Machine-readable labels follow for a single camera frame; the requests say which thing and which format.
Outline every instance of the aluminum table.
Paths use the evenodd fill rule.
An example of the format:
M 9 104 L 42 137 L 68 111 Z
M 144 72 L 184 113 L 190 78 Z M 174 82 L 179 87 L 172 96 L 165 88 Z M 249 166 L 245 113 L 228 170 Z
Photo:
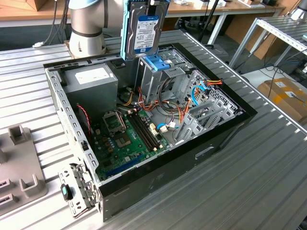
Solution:
M 292 47 L 307 55 L 307 41 L 302 39 L 302 36 L 307 34 L 307 23 L 299 24 L 298 22 L 292 20 L 290 17 L 285 16 L 256 18 L 254 23 L 248 30 L 246 36 L 244 37 L 238 50 L 236 51 L 234 57 L 230 61 L 230 67 L 233 68 L 235 66 L 239 56 L 242 54 L 246 44 L 249 42 L 250 38 L 252 37 L 258 26 L 262 27 L 264 31 L 255 43 L 254 47 L 251 49 L 251 53 L 253 53 L 253 51 L 257 49 L 264 37 L 268 33 L 271 33 L 289 45 L 288 48 L 276 61 L 276 66 L 282 61 L 284 56 L 289 52 Z
M 223 151 L 103 223 L 96 209 L 71 217 L 58 170 L 73 161 L 42 63 L 70 59 L 64 45 L 0 52 L 0 132 L 29 127 L 48 187 L 46 196 L 0 217 L 0 229 L 295 229 L 307 215 L 307 131 L 180 30 L 181 43 L 258 114 Z M 118 53 L 120 39 L 106 40 Z

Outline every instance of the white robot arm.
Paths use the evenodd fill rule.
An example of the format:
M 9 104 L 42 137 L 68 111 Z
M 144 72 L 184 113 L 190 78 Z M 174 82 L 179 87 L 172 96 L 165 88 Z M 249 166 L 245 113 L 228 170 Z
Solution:
M 70 51 L 78 58 L 104 54 L 102 28 L 121 29 L 122 0 L 70 0 Z

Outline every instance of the slotted aluminum surface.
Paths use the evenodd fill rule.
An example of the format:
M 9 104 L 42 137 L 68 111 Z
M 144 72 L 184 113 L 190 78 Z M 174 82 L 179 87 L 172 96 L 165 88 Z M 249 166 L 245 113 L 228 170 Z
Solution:
M 259 18 L 257 24 L 295 49 L 299 51 L 307 49 L 307 41 L 302 38 L 307 34 L 306 22 L 299 24 L 290 17 L 267 17 Z
M 58 171 L 73 160 L 53 106 L 42 63 L 69 59 L 64 45 L 0 52 L 0 133 L 13 124 L 32 131 L 48 194 L 0 217 L 0 229 L 295 229 L 307 215 L 306 131 L 246 85 L 196 40 L 181 43 L 250 103 L 258 114 L 224 149 L 106 223 L 96 209 L 78 219 L 60 192 Z M 106 40 L 119 52 L 120 39 Z

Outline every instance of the hard drive label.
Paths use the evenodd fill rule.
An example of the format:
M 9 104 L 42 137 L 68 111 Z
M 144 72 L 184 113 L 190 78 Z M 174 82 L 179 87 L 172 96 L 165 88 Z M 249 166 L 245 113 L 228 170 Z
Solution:
M 159 16 L 142 15 L 138 19 L 134 50 L 136 53 L 149 51 L 154 44 L 155 25 L 158 23 Z

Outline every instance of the white label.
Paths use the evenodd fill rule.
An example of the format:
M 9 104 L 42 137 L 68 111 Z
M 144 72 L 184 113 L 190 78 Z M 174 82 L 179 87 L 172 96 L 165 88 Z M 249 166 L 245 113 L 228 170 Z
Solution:
M 280 88 L 283 88 L 283 87 L 287 87 L 283 82 L 281 81 L 278 81 L 278 82 L 275 82 L 276 85 L 278 85 L 278 87 Z
M 285 92 L 289 97 L 297 97 L 294 92 L 288 91 Z
M 76 73 L 75 76 L 80 85 L 110 77 L 104 68 L 91 69 L 79 72 Z
M 158 20 L 159 19 L 152 21 L 138 21 L 134 50 L 145 52 L 153 47 L 155 36 L 154 26 L 158 23 Z

